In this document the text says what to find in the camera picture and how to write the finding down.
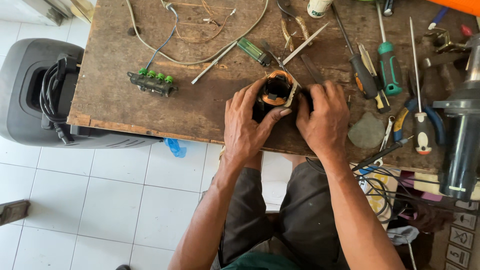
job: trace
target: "wrench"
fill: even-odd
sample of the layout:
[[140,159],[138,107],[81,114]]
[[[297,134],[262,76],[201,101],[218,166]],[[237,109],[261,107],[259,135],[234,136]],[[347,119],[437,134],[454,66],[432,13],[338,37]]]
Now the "wrench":
[[[387,126],[387,130],[385,131],[385,137],[382,142],[382,146],[380,146],[380,151],[383,151],[387,146],[388,137],[390,136],[390,131],[392,131],[392,126],[394,122],[395,122],[394,116],[388,117],[388,126]],[[384,161],[382,160],[382,158],[379,158],[375,160],[374,164],[377,165],[378,167],[382,167],[384,165]]]

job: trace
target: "wooden table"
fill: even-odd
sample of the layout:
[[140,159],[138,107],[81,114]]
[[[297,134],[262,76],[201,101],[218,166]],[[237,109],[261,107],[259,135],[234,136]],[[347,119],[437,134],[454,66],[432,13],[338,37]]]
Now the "wooden table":
[[[351,95],[350,123],[356,123],[367,112],[387,123],[390,115],[396,115],[406,99],[407,70],[413,62],[408,17],[415,22],[417,36],[427,29],[430,20],[440,6],[425,0],[403,0],[395,2],[395,13],[384,17],[386,36],[395,44],[396,56],[402,66],[404,91],[389,97],[392,110],[379,114],[373,100],[365,100],[354,84],[348,62],[350,52],[340,32],[333,13],[330,11],[321,19],[313,19],[306,13],[308,0],[291,0],[295,9],[303,16],[310,33],[326,22],[330,22],[317,36],[313,45],[304,49],[325,78],[330,78],[345,88]],[[215,12],[214,17],[223,22],[233,8],[222,32],[213,40],[191,44],[177,35],[167,43],[162,52],[179,61],[205,59],[231,40],[243,34],[260,16],[265,0],[206,0]],[[381,42],[380,27],[374,2],[336,0],[337,9],[349,34],[352,44],[362,42],[377,62],[376,49]],[[179,32],[186,40],[208,38],[216,33],[212,24],[202,21],[209,15],[200,0],[178,0],[174,7],[179,14]],[[132,0],[135,18],[141,28],[141,36],[153,47],[160,46],[169,36],[175,19],[171,12],[161,7],[159,1]],[[265,38],[280,55],[285,44],[281,35],[280,9],[275,0],[270,0],[264,18],[247,35],[248,40],[260,47]],[[466,24],[477,31],[473,16],[450,10],[439,26],[450,30],[454,41],[461,39],[459,26]],[[141,92],[130,83],[127,71],[137,72],[145,67],[153,51],[144,46],[137,37],[127,35],[132,27],[128,6],[120,0],[98,0],[90,37],[85,50],[77,89],[68,118],[69,124],[90,126],[137,134],[172,137],[201,142],[223,143],[225,101],[242,87],[274,69],[264,68],[245,52],[234,48],[220,63],[207,72],[195,85],[191,84],[207,64],[184,66],[168,61],[157,55],[151,70],[171,75],[179,87],[169,98],[151,92]],[[288,22],[290,32],[299,31],[293,38],[296,46],[304,40],[300,28]],[[428,43],[418,45],[419,59],[431,55]],[[288,63],[288,69],[303,85],[314,83],[300,56]],[[314,155],[301,138],[295,126],[296,114],[292,113],[275,125],[264,150],[299,155]],[[404,134],[412,133],[412,119],[405,123]],[[347,140],[349,159],[361,161],[378,151],[378,148],[360,149]],[[435,148],[428,156],[417,154],[410,141],[405,147],[384,157],[386,166],[435,173],[442,164],[443,151]]]

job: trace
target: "blue wire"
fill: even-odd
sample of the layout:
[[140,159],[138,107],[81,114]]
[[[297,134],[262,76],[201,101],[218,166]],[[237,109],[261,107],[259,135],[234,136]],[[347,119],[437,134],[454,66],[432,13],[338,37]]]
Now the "blue wire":
[[153,58],[155,57],[156,53],[157,53],[161,48],[163,48],[163,46],[165,46],[165,44],[172,38],[172,36],[173,36],[173,31],[175,31],[175,28],[177,27],[177,23],[179,22],[179,16],[178,16],[178,14],[177,14],[176,12],[175,12],[175,16],[177,17],[177,21],[175,22],[175,26],[174,26],[173,29],[172,29],[172,33],[171,33],[170,36],[167,38],[167,40],[165,41],[165,43],[164,43],[162,46],[160,46],[160,48],[156,49],[155,53],[153,54],[152,58],[150,59],[150,62],[148,62],[147,67],[146,67],[145,69],[148,70],[148,66],[152,63],[152,60],[153,60]]

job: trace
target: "copper coil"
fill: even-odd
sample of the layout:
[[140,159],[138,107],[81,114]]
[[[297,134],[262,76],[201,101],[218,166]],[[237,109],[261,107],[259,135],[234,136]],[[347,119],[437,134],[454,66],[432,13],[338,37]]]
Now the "copper coil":
[[287,79],[287,83],[291,86],[293,84],[293,77],[286,73],[285,71],[283,70],[275,70],[274,72],[270,73],[270,75],[268,76],[268,79],[273,79],[275,78],[275,76],[277,75],[283,75],[285,76],[285,78]]
[[267,94],[262,95],[262,100],[265,103],[268,103],[268,104],[273,105],[273,106],[280,106],[280,105],[283,105],[287,102],[287,100],[283,99],[283,98],[276,98],[275,100],[269,99]]

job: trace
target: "wire cutter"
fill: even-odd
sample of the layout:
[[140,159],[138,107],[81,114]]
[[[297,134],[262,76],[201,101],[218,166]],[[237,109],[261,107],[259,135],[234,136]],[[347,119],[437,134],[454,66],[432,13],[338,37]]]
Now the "wire cutter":
[[[411,70],[408,71],[408,80],[408,91],[410,93],[411,99],[405,101],[402,111],[400,111],[395,120],[393,126],[393,140],[395,142],[403,138],[403,122],[408,113],[418,108],[418,98],[415,91],[415,89],[417,89],[417,83],[415,81],[415,75],[413,75],[413,72]],[[428,119],[430,120],[430,122],[432,122],[433,128],[435,129],[435,141],[437,145],[445,145],[446,133],[442,118],[432,107],[430,107],[430,105],[426,101],[422,102],[422,107],[423,110],[427,113]]]
[[[301,16],[297,15],[297,12],[290,5],[290,0],[276,0],[276,3],[281,10],[280,13],[282,13],[282,33],[285,40],[288,41],[288,38],[290,37],[290,34],[287,30],[287,19],[289,15],[295,18],[295,21],[300,25],[301,32],[303,33],[303,37],[305,38],[305,40],[310,38],[310,34],[308,33],[308,29],[305,25],[304,19]],[[290,51],[293,51],[295,49],[291,40],[288,46],[290,47]]]

